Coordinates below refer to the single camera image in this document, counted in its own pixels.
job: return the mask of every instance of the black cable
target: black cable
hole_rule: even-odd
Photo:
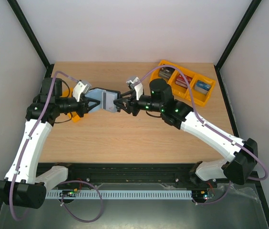
[[[67,82],[65,80],[63,80],[63,79],[61,79],[61,80],[67,86],[67,88],[69,90],[68,95],[66,97],[62,97],[62,98],[68,98],[70,96],[70,93],[71,93],[70,87],[68,86],[68,84],[67,84]]]
[[[147,114],[148,116],[151,116],[151,117],[153,117],[153,118],[161,118],[161,116],[155,116],[155,115],[152,115],[152,114],[148,113],[147,111],[145,111],[145,112],[146,112],[146,114]]]
[[[60,124],[60,123],[66,123],[66,122],[69,122],[69,121],[71,121],[72,118],[73,118],[72,113],[70,113],[70,115],[71,115],[71,118],[70,118],[70,119],[68,119],[68,120],[66,120],[66,121],[63,121],[63,122],[54,122],[54,123],[55,123],[55,124]]]

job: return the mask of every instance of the red object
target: red object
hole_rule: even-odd
[[[190,84],[193,78],[186,75],[186,79],[188,81],[188,84]],[[183,77],[181,75],[177,76],[176,84],[180,85],[180,86],[182,86],[184,88],[187,88],[187,84],[186,84],[185,80],[183,79]]]

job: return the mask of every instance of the wooden tabletop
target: wooden tabletop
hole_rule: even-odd
[[[214,91],[205,107],[197,106],[205,119],[232,133],[232,128],[211,63],[180,63],[194,72],[216,80]],[[92,87],[128,91],[130,76],[141,78],[157,63],[131,62],[57,62],[56,70],[76,79],[85,79]],[[75,83],[64,79],[70,87]],[[144,82],[149,93],[149,78]],[[68,119],[61,115],[57,121]],[[221,155],[191,134],[169,126],[162,119],[141,111],[137,117],[100,110],[85,114],[79,122],[55,124],[43,148],[40,162],[77,163],[194,163],[221,159]]]

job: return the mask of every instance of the black metal frame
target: black metal frame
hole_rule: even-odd
[[[54,64],[50,64],[48,61],[45,53],[43,52],[36,36],[33,33],[33,30],[31,29],[28,21],[26,20],[19,4],[16,0],[7,0],[7,2],[10,4],[12,10],[14,11],[16,17],[18,18],[21,26],[23,27],[24,31],[26,32],[28,38],[30,39],[32,45],[34,46],[37,54],[39,55],[41,61],[43,62],[45,68],[46,68],[46,74],[45,78],[51,77]],[[230,123],[232,126],[233,134],[235,136],[238,136],[238,130],[235,123],[235,118],[229,103],[229,99],[227,96],[226,89],[224,87],[224,83],[222,80],[222,77],[220,75],[220,69],[222,68],[223,64],[227,60],[229,54],[231,53],[233,47],[237,43],[238,39],[240,38],[242,32],[244,31],[246,25],[250,21],[251,17],[253,16],[255,10],[259,6],[261,0],[252,0],[251,4],[249,5],[246,13],[244,14],[242,20],[240,21],[238,27],[236,28],[233,36],[231,37],[228,45],[226,46],[224,52],[222,53],[218,63],[214,66],[217,78],[219,81],[219,86],[225,101],[226,109],[228,112],[228,116],[230,119]],[[181,181],[176,182],[174,179],[182,177],[184,169],[187,170],[191,168],[194,164],[77,164],[75,166],[77,173],[82,174],[83,177],[87,174],[91,173],[98,173],[98,181],[100,182],[114,182],[115,178],[111,175],[111,178],[108,180],[108,175],[100,173],[101,168],[114,168],[118,173],[116,173],[116,180],[120,181],[122,174],[132,174],[132,176],[136,177],[134,179],[134,182],[137,182],[136,180],[139,178],[144,178],[145,181],[149,180],[150,182],[157,182],[156,179],[163,180],[164,177],[166,177],[166,182],[171,180],[172,183],[175,183],[177,187],[189,187],[188,183],[183,183],[183,179],[181,178]],[[39,163],[37,168],[37,173],[41,174],[45,172],[46,170],[50,169],[52,167],[52,164],[47,163]],[[226,183],[227,180],[219,180],[219,182]],[[261,200],[262,207],[266,216],[266,220],[269,226],[269,208],[267,205],[267,201],[261,186],[261,183],[259,181],[248,181],[249,183],[254,183],[256,185],[259,199]],[[0,199],[0,210],[2,207],[3,201]]]

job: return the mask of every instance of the purple cable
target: purple cable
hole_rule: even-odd
[[[193,110],[194,110],[194,113],[195,113],[195,116],[197,117],[197,119],[201,122],[201,124],[204,123],[204,121],[200,118],[200,115],[198,114],[197,110],[196,110],[196,106],[195,106],[195,103],[194,103],[194,98],[193,98],[193,93],[192,93],[192,90],[191,90],[191,87],[187,81],[187,78],[184,76],[184,74],[182,73],[182,71],[180,69],[178,69],[177,67],[173,66],[173,65],[170,65],[170,64],[163,64],[163,65],[160,65],[160,66],[157,66],[155,67],[154,69],[150,70],[140,81],[138,81],[137,83],[135,83],[134,85],[137,85],[139,84],[140,82],[142,82],[146,77],[148,77],[153,71],[159,69],[159,68],[163,68],[163,67],[170,67],[170,68],[173,68],[175,70],[177,70],[180,75],[183,77],[183,79],[185,80],[186,82],[186,85],[187,85],[187,88],[190,92],[190,97],[191,97],[191,102],[192,102],[192,106],[193,106]],[[226,139],[227,141],[229,142],[233,142],[232,139],[230,139],[229,137],[225,136],[224,134],[220,133],[218,130],[214,129],[213,127],[209,126],[208,124],[205,124],[205,126],[207,128],[209,128],[210,130],[212,130],[214,133],[218,134],[219,136],[223,137],[224,139]],[[248,149],[246,149],[244,146],[240,145],[239,143],[235,143],[236,146],[238,146],[239,148],[241,148],[242,150],[244,150],[247,154],[249,154],[251,157],[253,157],[261,166],[262,168],[264,169],[265,171],[265,176],[262,177],[262,178],[255,178],[255,177],[248,177],[248,179],[251,179],[251,180],[265,180],[267,177],[268,177],[268,169],[266,168],[265,164],[257,157],[255,156],[252,152],[250,152]]]
[[[221,201],[223,198],[226,197],[226,195],[228,194],[228,191],[229,191],[229,189],[230,189],[231,184],[232,184],[232,182],[229,181],[229,185],[228,185],[228,188],[227,188],[226,192],[224,193],[224,195],[223,195],[221,198],[219,198],[219,199],[217,199],[217,200],[214,200],[214,201],[209,202],[209,203],[197,203],[197,202],[193,199],[193,202],[194,202],[196,205],[202,205],[202,206],[203,206],[203,205],[209,205],[209,204],[215,204],[215,203],[218,203],[219,201]]]
[[[98,194],[98,196],[100,197],[100,200],[101,200],[101,209],[100,209],[100,212],[98,213],[98,215],[92,219],[92,220],[83,220],[83,219],[80,219],[78,217],[76,217],[73,213],[70,212],[70,210],[67,208],[67,206],[64,204],[63,202],[63,198],[66,196],[66,195],[63,195],[62,196],[62,206],[64,207],[64,209],[67,210],[67,212],[76,220],[82,222],[82,223],[92,223],[92,222],[95,222],[99,219],[99,217],[101,217],[101,215],[103,214],[104,212],[104,205],[103,205],[103,198],[102,198],[102,195],[100,193],[100,191],[92,184],[88,183],[88,182],[85,182],[85,181],[81,181],[81,180],[71,180],[71,181],[64,181],[64,182],[61,182],[60,185],[62,184],[69,184],[69,183],[82,183],[82,184],[86,184],[86,185],[89,185],[90,187],[92,187]]]
[[[45,102],[45,105],[43,107],[43,110],[39,116],[39,118],[37,119],[35,125],[33,126],[33,128],[31,129],[30,133],[29,133],[29,138],[25,140],[24,144],[23,144],[23,147],[21,149],[21,152],[20,152],[20,155],[19,155],[19,158],[18,158],[18,162],[16,164],[16,171],[19,170],[20,168],[20,163],[21,163],[21,160],[22,160],[22,157],[23,157],[23,154],[24,154],[24,151],[26,149],[26,146],[28,145],[29,143],[29,140],[30,140],[30,137],[33,135],[35,129],[37,128],[38,124],[40,123],[42,117],[44,116],[44,113],[48,107],[48,104],[50,102],[50,98],[51,98],[51,94],[52,94],[52,91],[53,91],[53,87],[54,87],[54,83],[55,83],[55,79],[56,79],[56,76],[57,74],[60,73],[66,77],[69,78],[69,76],[61,71],[56,71],[54,76],[53,76],[53,79],[52,79],[52,83],[51,83],[51,86],[50,86],[50,90],[49,90],[49,94],[48,94],[48,97],[47,97],[47,100]],[[12,217],[14,218],[14,220],[16,221],[20,221],[22,219],[24,219],[29,211],[29,208],[25,210],[23,216],[21,218],[18,218],[16,213],[15,213],[15,209],[14,209],[14,205],[13,205],[13,202],[12,202],[12,197],[13,197],[13,192],[14,192],[14,186],[15,186],[15,182],[16,182],[16,177],[17,177],[17,173],[14,174],[13,178],[12,178],[12,181],[11,181],[11,184],[10,184],[10,194],[9,194],[9,202],[10,202],[10,213],[12,215]]]

